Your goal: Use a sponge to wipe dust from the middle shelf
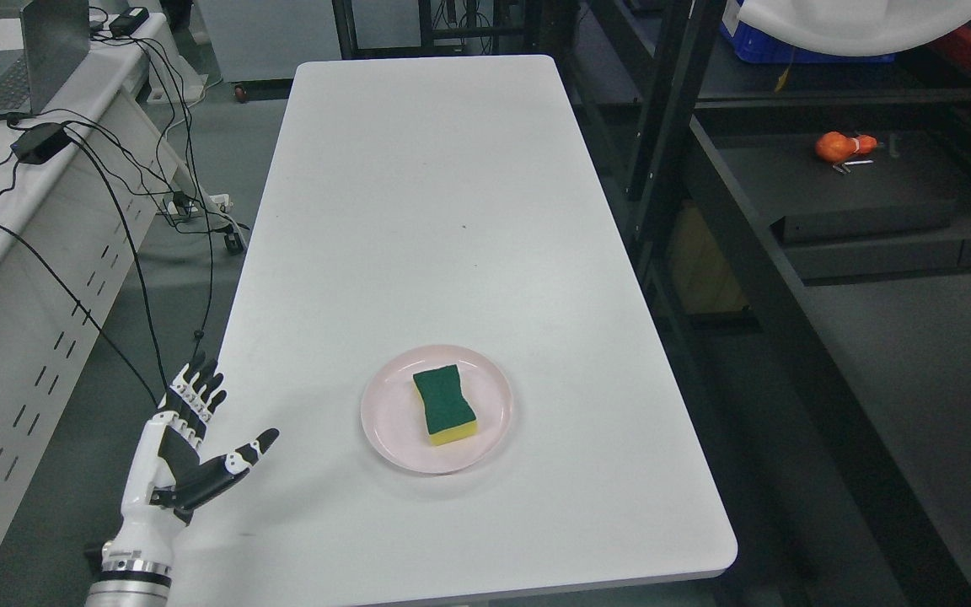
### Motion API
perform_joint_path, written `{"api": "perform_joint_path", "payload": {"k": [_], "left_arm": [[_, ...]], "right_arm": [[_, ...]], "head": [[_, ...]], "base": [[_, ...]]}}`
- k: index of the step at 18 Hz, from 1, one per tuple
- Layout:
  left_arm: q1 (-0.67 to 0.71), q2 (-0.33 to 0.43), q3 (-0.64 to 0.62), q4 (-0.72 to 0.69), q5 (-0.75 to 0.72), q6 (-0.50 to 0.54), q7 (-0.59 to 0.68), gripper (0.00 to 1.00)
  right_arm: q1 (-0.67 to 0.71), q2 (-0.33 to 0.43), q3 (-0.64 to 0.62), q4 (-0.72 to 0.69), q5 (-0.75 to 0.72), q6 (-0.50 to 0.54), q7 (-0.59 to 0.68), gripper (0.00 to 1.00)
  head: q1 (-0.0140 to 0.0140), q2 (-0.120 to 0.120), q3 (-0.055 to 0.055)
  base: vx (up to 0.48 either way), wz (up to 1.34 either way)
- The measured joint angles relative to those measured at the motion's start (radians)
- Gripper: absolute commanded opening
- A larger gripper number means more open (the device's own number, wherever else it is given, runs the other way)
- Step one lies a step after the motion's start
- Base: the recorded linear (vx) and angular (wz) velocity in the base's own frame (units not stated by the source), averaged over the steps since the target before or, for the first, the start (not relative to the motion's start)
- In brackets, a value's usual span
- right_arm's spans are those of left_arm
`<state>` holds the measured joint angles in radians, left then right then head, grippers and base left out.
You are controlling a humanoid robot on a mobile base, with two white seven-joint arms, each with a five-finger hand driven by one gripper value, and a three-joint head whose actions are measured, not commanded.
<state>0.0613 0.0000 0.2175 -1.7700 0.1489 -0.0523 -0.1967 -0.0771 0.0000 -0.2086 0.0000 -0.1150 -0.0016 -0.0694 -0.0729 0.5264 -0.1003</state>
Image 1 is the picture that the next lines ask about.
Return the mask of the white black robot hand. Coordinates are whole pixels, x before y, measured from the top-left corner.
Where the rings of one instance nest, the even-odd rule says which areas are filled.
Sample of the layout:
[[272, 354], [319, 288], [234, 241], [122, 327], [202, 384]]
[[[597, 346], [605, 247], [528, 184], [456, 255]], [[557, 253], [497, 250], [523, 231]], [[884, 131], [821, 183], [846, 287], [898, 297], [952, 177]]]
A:
[[216, 411], [227, 399], [216, 358], [199, 352], [170, 381], [142, 428], [121, 500], [122, 525], [103, 549], [103, 572], [166, 575], [174, 542], [194, 512], [238, 484], [280, 437], [257, 438], [208, 460], [203, 445]]

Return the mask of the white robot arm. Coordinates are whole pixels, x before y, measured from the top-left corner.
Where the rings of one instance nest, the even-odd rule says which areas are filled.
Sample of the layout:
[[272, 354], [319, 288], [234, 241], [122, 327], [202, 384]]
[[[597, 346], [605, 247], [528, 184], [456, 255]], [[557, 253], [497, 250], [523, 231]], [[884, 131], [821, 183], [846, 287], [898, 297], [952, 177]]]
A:
[[85, 606], [166, 606], [172, 588], [172, 567], [145, 560], [139, 551], [117, 551], [105, 542], [87, 550], [89, 565], [98, 566]]

